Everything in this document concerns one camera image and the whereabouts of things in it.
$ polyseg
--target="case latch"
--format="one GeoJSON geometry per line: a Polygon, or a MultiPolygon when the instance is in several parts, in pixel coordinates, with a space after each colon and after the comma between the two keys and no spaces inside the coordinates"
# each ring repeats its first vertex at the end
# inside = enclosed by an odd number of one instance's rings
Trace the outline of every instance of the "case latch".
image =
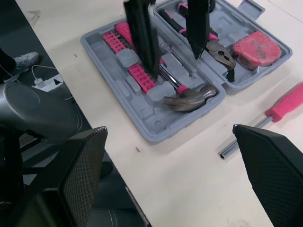
{"type": "Polygon", "coordinates": [[[265,8],[260,6],[254,0],[243,0],[242,3],[238,6],[238,9],[240,9],[243,13],[245,13],[253,20],[257,20],[258,17],[260,17],[260,15],[265,11],[265,8]]]}

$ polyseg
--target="hammer head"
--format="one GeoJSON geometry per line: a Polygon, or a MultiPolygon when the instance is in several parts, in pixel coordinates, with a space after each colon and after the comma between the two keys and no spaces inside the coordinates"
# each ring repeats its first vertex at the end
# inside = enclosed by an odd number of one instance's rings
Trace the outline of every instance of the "hammer head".
{"type": "Polygon", "coordinates": [[[187,88],[179,98],[164,97],[162,107],[174,111],[189,112],[203,106],[207,99],[216,96],[214,86],[207,85],[200,91],[187,88]]]}

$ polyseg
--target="sneaker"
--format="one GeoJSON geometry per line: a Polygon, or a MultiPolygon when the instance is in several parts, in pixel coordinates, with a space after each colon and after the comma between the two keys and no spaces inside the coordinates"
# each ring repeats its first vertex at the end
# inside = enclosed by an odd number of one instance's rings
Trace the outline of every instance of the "sneaker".
{"type": "Polygon", "coordinates": [[[37,52],[31,52],[14,58],[16,67],[10,72],[15,75],[21,71],[28,70],[33,65],[39,63],[40,55],[37,52]]]}

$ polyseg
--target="gray plastic tool case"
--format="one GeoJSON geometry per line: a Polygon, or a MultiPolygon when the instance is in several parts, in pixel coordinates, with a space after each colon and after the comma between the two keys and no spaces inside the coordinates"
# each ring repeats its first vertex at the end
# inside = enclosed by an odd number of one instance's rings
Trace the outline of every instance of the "gray plastic tool case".
{"type": "Polygon", "coordinates": [[[235,42],[256,31],[261,31],[274,40],[282,51],[280,59],[268,67],[249,70],[237,62],[235,81],[229,82],[226,79],[227,69],[212,58],[208,52],[204,51],[202,58],[195,65],[187,39],[177,33],[157,13],[160,9],[166,9],[180,25],[185,27],[185,19],[176,11],[176,5],[179,2],[181,1],[168,0],[159,4],[154,10],[154,15],[151,16],[151,22],[161,37],[160,46],[164,41],[177,59],[173,58],[171,54],[162,57],[167,67],[176,73],[175,76],[187,87],[196,90],[205,85],[213,85],[217,89],[218,94],[215,97],[208,99],[204,106],[193,112],[181,113],[161,108],[164,96],[177,95],[169,82],[159,76],[156,81],[157,86],[144,94],[127,71],[126,65],[130,62],[125,59],[124,61],[119,60],[104,41],[102,35],[110,31],[115,32],[115,25],[125,21],[125,18],[89,32],[81,38],[84,49],[112,88],[129,117],[139,132],[151,143],[159,143],[175,135],[179,130],[189,126],[219,105],[224,100],[226,93],[240,92],[279,67],[292,55],[292,50],[288,46],[255,22],[265,11],[260,5],[252,0],[244,0],[238,8],[235,8],[224,0],[217,0],[215,10],[210,13],[210,25],[218,33],[219,43],[227,50],[231,52],[235,42]]]}

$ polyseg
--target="metal rod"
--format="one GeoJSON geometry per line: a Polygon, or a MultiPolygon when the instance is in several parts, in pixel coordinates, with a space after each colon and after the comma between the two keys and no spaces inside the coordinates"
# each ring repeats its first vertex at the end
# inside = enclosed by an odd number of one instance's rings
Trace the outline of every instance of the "metal rod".
{"type": "Polygon", "coordinates": [[[178,81],[178,79],[163,64],[159,65],[159,71],[161,75],[166,80],[168,80],[175,89],[182,85],[180,81],[178,81]]]}
{"type": "MultiPolygon", "coordinates": [[[[273,118],[267,117],[260,121],[258,124],[255,125],[256,128],[263,128],[265,125],[267,125],[269,122],[271,122],[273,118]]],[[[230,155],[232,155],[237,149],[238,149],[238,143],[237,140],[234,140],[232,143],[230,143],[226,148],[224,148],[220,153],[219,156],[222,159],[227,159],[230,155]]]]}

